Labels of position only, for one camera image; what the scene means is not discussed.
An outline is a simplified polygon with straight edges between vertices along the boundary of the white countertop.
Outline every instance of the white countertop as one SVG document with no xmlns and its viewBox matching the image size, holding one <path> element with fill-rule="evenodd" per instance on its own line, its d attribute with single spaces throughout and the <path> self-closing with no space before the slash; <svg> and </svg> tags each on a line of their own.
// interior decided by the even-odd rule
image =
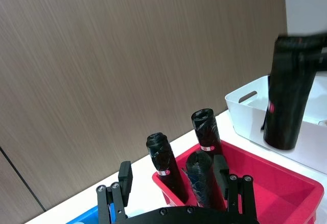
<svg viewBox="0 0 327 224">
<path fill-rule="evenodd" d="M 315 179 L 320 182 L 325 189 L 327 189 L 327 175 L 301 165 L 275 152 L 269 151 L 268 149 L 254 144 L 251 141 L 237 135 L 233 129 L 228 111 L 218 115 L 216 120 L 219 135 L 222 140 L 227 141 L 228 143 L 242 148 L 250 153 L 258 155 L 266 160 L 279 164 L 294 172 Z M 190 131 L 172 141 L 171 146 L 175 157 L 186 151 L 191 146 L 195 145 L 197 142 L 198 141 L 194 131 Z M 144 158 L 134 162 L 132 164 L 132 170 L 133 184 L 132 191 L 129 196 L 128 207 L 125 208 L 126 214 L 128 216 L 135 216 L 166 206 L 161 190 L 152 181 L 152 175 L 155 172 L 155 168 L 152 164 L 150 156 L 147 155 Z M 109 186 L 111 183 L 117 180 L 118 172 L 76 194 L 45 213 L 35 217 L 27 222 L 27 224 L 67 223 L 97 205 L 97 186 L 102 184 Z M 327 194 L 324 195 L 317 209 L 316 220 L 316 224 L 326 223 Z"/>
</svg>

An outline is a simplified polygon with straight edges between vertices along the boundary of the white plastic basket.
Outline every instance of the white plastic basket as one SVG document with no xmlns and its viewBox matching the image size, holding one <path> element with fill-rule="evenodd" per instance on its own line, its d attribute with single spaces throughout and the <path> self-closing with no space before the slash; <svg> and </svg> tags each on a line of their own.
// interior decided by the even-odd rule
<svg viewBox="0 0 327 224">
<path fill-rule="evenodd" d="M 313 82 L 296 147 L 282 151 L 263 140 L 261 126 L 268 105 L 268 77 L 263 76 L 228 94 L 226 103 L 237 134 L 290 159 L 327 174 L 327 72 Z"/>
</svg>

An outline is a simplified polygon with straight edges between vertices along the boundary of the black plastic wrap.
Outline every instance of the black plastic wrap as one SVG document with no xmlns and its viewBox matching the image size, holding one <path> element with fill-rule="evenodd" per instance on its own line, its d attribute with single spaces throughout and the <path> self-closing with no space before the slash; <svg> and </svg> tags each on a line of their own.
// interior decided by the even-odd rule
<svg viewBox="0 0 327 224">
<path fill-rule="evenodd" d="M 152 134 L 147 138 L 146 145 L 160 180 L 185 203 L 188 200 L 188 194 L 167 136 L 161 132 Z"/>
<path fill-rule="evenodd" d="M 193 113 L 191 119 L 201 149 L 212 159 L 216 154 L 223 154 L 214 111 L 201 109 Z"/>
<path fill-rule="evenodd" d="M 204 151 L 193 152 L 186 161 L 185 173 L 200 207 L 225 210 L 223 196 L 213 172 L 213 161 L 208 154 Z"/>
<path fill-rule="evenodd" d="M 320 54 L 326 40 L 326 34 L 276 40 L 264 122 L 269 145 L 282 150 L 295 147 L 316 71 L 327 67 L 322 58 L 308 57 Z"/>
</svg>

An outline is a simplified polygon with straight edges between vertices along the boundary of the brown wall panel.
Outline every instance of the brown wall panel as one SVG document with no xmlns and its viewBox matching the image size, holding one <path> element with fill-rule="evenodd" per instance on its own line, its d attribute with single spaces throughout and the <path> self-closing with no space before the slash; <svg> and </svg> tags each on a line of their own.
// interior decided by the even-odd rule
<svg viewBox="0 0 327 224">
<path fill-rule="evenodd" d="M 0 152 L 0 223 L 23 223 L 42 212 L 41 207 Z"/>
<path fill-rule="evenodd" d="M 285 0 L 0 0 L 0 125 L 48 209 L 270 70 Z"/>
</svg>

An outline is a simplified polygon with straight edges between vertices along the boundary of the white wall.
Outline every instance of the white wall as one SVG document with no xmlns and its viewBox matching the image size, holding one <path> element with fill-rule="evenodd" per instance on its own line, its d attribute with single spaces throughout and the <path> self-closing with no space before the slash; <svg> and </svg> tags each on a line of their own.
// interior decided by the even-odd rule
<svg viewBox="0 0 327 224">
<path fill-rule="evenodd" d="M 327 31 L 327 0 L 286 0 L 288 33 Z"/>
</svg>

